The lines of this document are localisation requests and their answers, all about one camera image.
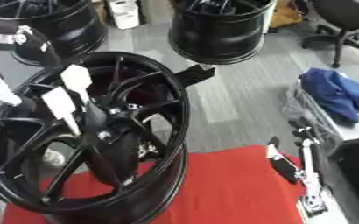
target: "blue cloth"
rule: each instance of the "blue cloth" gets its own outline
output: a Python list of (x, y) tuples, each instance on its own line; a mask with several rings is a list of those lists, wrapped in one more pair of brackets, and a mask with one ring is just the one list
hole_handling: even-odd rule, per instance
[(336, 71), (311, 68), (300, 76), (302, 87), (335, 120), (359, 121), (359, 83)]

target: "floor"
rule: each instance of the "floor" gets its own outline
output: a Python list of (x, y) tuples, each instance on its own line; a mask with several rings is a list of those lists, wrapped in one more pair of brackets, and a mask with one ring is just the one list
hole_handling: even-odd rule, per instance
[[(150, 23), (126, 31), (110, 29), (109, 40), (100, 50), (143, 54), (173, 71), (189, 67), (192, 62), (180, 57), (167, 43), (169, 8), (165, 0), (145, 1), (144, 11)], [(265, 144), (277, 135), (282, 151), (297, 154), (292, 129), (281, 113), (284, 93), (310, 67), (330, 68), (333, 55), (327, 46), (315, 50), (300, 47), (300, 40), (312, 33), (313, 22), (304, 22), (267, 34), (257, 56), (234, 65), (219, 66), (214, 78), (190, 87), (192, 118), (187, 133), (188, 149), (206, 152)], [(359, 51), (345, 48), (341, 63), (338, 70), (359, 81)], [(13, 88), (38, 70), (22, 66), (8, 53), (0, 52), (0, 71)], [(334, 186), (341, 184), (339, 175), (334, 174)], [(343, 200), (350, 201), (346, 205), (355, 200), (347, 192), (348, 185), (335, 191), (343, 195)], [(347, 207), (351, 222), (359, 224), (359, 208)]]

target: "red cloth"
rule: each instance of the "red cloth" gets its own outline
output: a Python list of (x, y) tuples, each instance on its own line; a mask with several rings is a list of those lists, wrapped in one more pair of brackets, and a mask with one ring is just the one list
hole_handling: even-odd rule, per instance
[[(107, 191), (92, 179), (89, 173), (73, 175), (72, 194), (85, 195), (91, 187), (95, 193)], [(302, 193), (300, 184), (289, 184), (273, 170), (263, 146), (191, 154), (184, 185), (153, 223), (301, 224), (295, 203)], [(22, 223), (45, 222), (39, 214), (8, 205), (3, 224)]]

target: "black office chair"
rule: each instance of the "black office chair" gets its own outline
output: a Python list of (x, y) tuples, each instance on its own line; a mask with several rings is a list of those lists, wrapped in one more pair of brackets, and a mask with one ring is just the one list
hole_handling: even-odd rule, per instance
[(336, 29), (319, 24), (316, 35), (303, 39), (302, 48), (307, 49), (308, 44), (313, 41), (327, 41), (335, 45), (335, 56), (333, 68), (339, 67), (341, 49), (343, 45), (359, 49), (359, 3), (354, 0), (313, 0), (315, 10), (330, 24), (340, 28)]

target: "black alloy wheel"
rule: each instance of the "black alloy wheel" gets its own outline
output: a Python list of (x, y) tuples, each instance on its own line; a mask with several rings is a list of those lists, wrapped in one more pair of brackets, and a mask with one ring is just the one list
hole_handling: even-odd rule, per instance
[[(172, 71), (153, 59), (126, 52), (95, 52), (81, 59), (93, 84), (91, 102), (73, 98), (81, 136), (55, 120), (41, 95), (58, 86), (63, 69), (46, 69), (16, 90), (29, 106), (0, 107), (0, 195), (48, 214), (53, 223), (140, 223), (172, 201), (185, 175), (184, 147), (189, 103)], [(170, 124), (166, 140), (151, 125), (154, 116)], [(40, 165), (51, 143), (73, 149), (65, 165), (42, 189)], [(145, 163), (151, 167), (137, 173)], [(63, 194), (67, 180), (85, 164), (110, 190), (85, 198)]]

